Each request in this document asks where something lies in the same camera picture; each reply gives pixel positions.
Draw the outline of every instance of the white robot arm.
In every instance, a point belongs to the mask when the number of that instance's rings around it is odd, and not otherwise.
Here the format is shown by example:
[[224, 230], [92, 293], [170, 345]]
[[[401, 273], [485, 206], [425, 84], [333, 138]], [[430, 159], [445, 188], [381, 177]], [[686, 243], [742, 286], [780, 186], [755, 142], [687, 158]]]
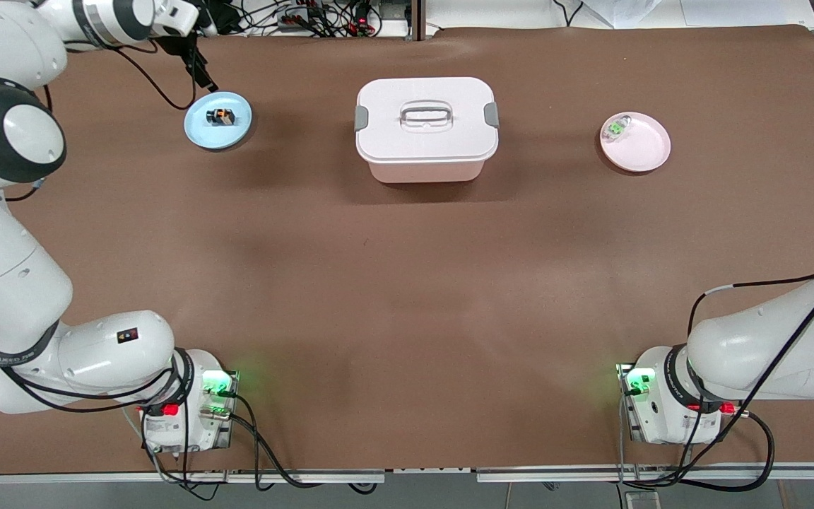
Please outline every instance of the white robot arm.
[[643, 438], [653, 443], [688, 442], [700, 402], [695, 443], [718, 435], [722, 402], [753, 391], [753, 399], [814, 399], [814, 278], [769, 302], [700, 322], [686, 344], [649, 349], [624, 381]]
[[151, 310], [71, 326], [61, 321], [71, 281], [8, 211], [2, 189], [44, 178], [65, 161], [64, 133], [33, 95], [67, 64], [65, 42], [130, 45], [189, 32], [197, 9], [179, 0], [0, 2], [0, 411], [35, 412], [79, 399], [146, 408], [153, 450], [214, 446], [228, 402], [210, 391], [219, 362], [175, 348]]

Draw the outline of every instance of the pink plate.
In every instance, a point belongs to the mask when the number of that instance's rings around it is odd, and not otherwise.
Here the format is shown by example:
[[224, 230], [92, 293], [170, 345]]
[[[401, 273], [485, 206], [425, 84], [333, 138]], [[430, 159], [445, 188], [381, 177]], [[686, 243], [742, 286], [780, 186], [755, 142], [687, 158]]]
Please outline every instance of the pink plate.
[[[611, 122], [627, 115], [630, 125], [615, 141], [607, 141], [601, 132]], [[605, 156], [621, 170], [644, 172], [652, 171], [665, 164], [671, 155], [671, 138], [658, 120], [649, 115], [636, 112], [624, 112], [611, 115], [601, 126], [598, 140]]]

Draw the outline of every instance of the gray latch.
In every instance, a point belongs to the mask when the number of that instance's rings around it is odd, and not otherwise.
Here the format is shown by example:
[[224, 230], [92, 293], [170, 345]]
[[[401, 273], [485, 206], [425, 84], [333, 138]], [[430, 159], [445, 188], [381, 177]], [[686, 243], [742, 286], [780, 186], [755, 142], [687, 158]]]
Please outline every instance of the gray latch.
[[498, 129], [498, 105], [495, 103], [488, 103], [482, 107], [482, 113], [485, 117], [485, 123]]
[[356, 110], [353, 110], [353, 131], [356, 132], [360, 129], [366, 129], [366, 126], [369, 125], [369, 110], [366, 110], [366, 107], [357, 106]]

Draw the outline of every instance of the white round joint cap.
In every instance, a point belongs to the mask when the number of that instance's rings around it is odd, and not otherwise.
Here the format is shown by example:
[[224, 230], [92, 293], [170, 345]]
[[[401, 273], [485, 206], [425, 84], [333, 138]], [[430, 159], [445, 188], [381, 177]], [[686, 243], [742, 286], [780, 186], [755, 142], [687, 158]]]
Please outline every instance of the white round joint cap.
[[131, 9], [140, 25], [150, 26], [155, 16], [155, 2], [153, 0], [134, 0]]
[[59, 125], [47, 112], [30, 104], [12, 107], [3, 119], [8, 144], [21, 157], [46, 164], [61, 157], [65, 148]]

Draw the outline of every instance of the white paper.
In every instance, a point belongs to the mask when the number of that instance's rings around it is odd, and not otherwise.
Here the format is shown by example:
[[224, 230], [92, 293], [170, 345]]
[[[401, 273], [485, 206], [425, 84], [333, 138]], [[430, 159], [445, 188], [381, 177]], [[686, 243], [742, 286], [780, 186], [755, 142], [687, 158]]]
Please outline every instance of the white paper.
[[680, 0], [689, 26], [786, 25], [781, 0]]
[[661, 0], [584, 0], [584, 4], [614, 28], [633, 28]]

